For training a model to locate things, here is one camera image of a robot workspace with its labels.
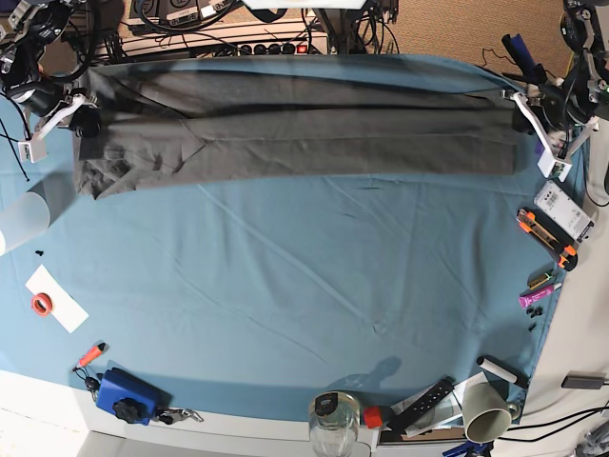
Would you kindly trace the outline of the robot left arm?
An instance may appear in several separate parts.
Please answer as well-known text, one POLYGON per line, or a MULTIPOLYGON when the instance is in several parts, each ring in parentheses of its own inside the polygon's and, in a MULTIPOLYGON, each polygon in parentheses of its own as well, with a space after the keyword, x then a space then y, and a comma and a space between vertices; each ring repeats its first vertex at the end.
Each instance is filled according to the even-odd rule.
POLYGON ((502 97, 515 103, 514 129, 536 134, 541 153, 538 168, 546 178, 565 180, 571 156, 608 118, 608 49, 597 14, 606 1, 565 1, 560 33, 573 52, 566 75, 551 76, 531 56, 523 39, 506 34, 501 39, 520 69, 505 76, 524 84, 505 90, 502 97))

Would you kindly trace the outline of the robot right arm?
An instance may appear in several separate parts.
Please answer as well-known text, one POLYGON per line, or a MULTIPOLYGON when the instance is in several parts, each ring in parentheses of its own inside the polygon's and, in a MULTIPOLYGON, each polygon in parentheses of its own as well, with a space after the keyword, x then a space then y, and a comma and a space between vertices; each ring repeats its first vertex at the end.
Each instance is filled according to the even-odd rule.
POLYGON ((82 95, 84 104, 64 115, 59 124, 78 137, 92 138, 99 134, 101 117, 93 99, 75 83, 93 63, 101 37, 101 15, 97 1, 21 1, 8 18, 10 31, 1 32, 1 95, 17 109, 23 124, 24 140, 34 134, 29 115, 49 118, 60 109, 75 106, 82 95), (75 33, 78 67, 66 75, 44 73, 39 61, 47 46, 63 38, 71 24, 71 16, 86 11, 90 15, 87 36, 75 33))

